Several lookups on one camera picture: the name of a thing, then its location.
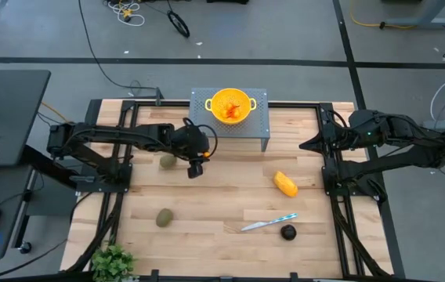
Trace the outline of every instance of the blue knife handle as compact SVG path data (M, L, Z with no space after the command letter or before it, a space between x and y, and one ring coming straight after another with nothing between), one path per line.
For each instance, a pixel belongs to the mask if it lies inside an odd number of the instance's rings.
M282 216L279 219L272 220L272 221L270 221L268 223L271 224L271 223L276 223L276 222L282 222L284 220L293 219L293 218L295 218L297 216L298 216L297 213L293 213L293 214L290 214L290 215Z

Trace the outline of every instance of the gray floor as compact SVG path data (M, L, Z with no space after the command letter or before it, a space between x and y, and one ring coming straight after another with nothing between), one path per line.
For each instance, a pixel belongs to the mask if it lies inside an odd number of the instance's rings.
M378 23L419 13L431 1L398 3L354 0L359 21ZM96 54L103 58L234 58L346 60L331 1L251 0L249 5L174 2L192 37L178 35L165 16L142 5L143 27L126 27L100 1L82 0ZM442 63L445 30L401 31L357 26L342 11L356 61ZM166 9L166 3L151 5ZM0 15L0 56L90 57L78 4L49 0L9 0ZM139 79L160 86L168 98L187 98L192 87L268 89L270 99L355 101L347 68L221 65L103 66L117 82ZM85 116L90 99L127 97L129 90L106 81L94 64L0 63L0 69L47 69L52 78L44 101L72 120ZM368 108L429 119L429 102L445 82L445 70L358 69ZM445 92L437 103L443 104ZM28 140L45 150L46 125L37 120ZM385 173L396 234L409 278L445 281L445 177L431 169ZM29 225L32 254L9 251L0 271L39 255L67 235L67 218L41 217ZM62 248L11 277L55 273Z

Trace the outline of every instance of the green plant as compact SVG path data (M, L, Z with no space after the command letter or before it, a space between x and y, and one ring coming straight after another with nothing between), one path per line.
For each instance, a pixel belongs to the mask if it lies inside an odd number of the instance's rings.
M98 249L92 256L93 280L121 282L128 279L134 270L134 261L132 254L120 245L107 246L105 251Z

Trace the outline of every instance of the knife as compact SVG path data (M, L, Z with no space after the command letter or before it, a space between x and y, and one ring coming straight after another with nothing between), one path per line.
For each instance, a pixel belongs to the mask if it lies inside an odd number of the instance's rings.
M277 223L277 222L283 222L285 220L293 219L293 218L296 218L296 217L298 217L298 214L297 213L293 213L293 214L290 214L290 215L282 216L282 217L280 217L278 219L275 219L275 220L272 220L270 222L256 222L254 224L251 224L249 226L246 226L246 227L242 228L241 230L242 231L253 230L254 228L267 226L269 224L274 224L274 223Z

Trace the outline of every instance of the wooden tabletop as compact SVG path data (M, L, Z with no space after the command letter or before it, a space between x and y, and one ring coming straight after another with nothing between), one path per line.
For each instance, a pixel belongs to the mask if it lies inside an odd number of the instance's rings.
M354 110L352 103L333 105L346 120ZM119 99L103 100L97 124L116 125L120 106ZM140 107L137 124L172 123L178 128L187 116L187 107ZM123 202L117 243L138 259L134 274L150 275L159 269L161 276L289 277L297 272L301 278L342 277L331 204L320 174L323 158L298 148L318 133L315 110L271 108L270 131L265 153L258 139L219 139L217 152L196 179L188 179L184 161L165 170L159 166L163 153L132 150L131 187ZM112 147L92 145L103 156L110 156ZM366 159L364 150L343 156ZM278 170L298 185L297 197L287 197L275 187L273 175ZM71 266L92 240L102 196L94 193L74 213L61 269ZM352 201L360 240L392 273L376 202L369 197ZM162 208L174 213L165 228L155 224ZM292 212L298 217L291 221L240 231ZM285 224L298 232L292 241L280 236ZM346 237L345 241L354 273L353 252Z

